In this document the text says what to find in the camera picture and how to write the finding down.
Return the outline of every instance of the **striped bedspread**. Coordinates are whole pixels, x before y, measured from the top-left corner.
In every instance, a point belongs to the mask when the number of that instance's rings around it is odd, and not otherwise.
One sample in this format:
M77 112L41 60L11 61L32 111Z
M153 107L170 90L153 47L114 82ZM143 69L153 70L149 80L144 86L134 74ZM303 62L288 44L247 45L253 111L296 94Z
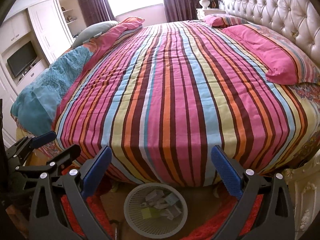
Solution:
M266 72L204 22L142 28L71 87L53 124L56 146L80 145L83 163L109 145L108 175L138 184L212 184L215 145L271 172L318 147L320 89L273 84Z

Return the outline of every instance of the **gray pillow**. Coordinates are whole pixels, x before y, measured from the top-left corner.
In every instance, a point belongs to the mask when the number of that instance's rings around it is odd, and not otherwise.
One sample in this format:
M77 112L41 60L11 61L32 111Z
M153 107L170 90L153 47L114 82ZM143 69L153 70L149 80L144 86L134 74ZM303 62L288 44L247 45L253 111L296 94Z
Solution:
M72 44L72 47L75 49L76 47L81 46L85 41L89 41L90 39L92 39L97 34L106 33L108 30L116 26L118 23L119 22L117 21L107 21L107 22L96 23L89 26L79 34L75 42Z

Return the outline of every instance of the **striped pillow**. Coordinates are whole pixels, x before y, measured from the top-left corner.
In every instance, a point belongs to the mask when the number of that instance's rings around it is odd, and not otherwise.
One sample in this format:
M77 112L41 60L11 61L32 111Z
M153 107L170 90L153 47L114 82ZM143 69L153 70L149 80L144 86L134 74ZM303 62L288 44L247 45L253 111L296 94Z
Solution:
M203 21L211 27L226 28L233 25L247 24L248 22L240 17L229 14L209 14Z
M256 24L222 30L257 56L267 68L268 81L280 85L309 82L320 85L320 69L295 44L279 33Z

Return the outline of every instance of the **flat screen tv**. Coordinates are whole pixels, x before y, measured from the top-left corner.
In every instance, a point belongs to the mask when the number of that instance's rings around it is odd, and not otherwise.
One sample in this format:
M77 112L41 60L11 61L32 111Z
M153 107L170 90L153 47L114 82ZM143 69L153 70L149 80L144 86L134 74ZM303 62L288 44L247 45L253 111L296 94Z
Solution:
M36 58L37 54L35 49L31 41L29 41L12 54L7 62L13 76L16 78L26 67L29 67Z

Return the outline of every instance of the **vase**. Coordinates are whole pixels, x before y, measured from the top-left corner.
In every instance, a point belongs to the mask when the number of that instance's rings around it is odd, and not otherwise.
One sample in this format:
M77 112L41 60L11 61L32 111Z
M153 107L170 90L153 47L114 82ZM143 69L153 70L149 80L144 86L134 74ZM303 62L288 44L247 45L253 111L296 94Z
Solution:
M203 9L207 9L208 6L210 5L210 1L209 0L200 0L199 3L200 3L200 5L202 6Z

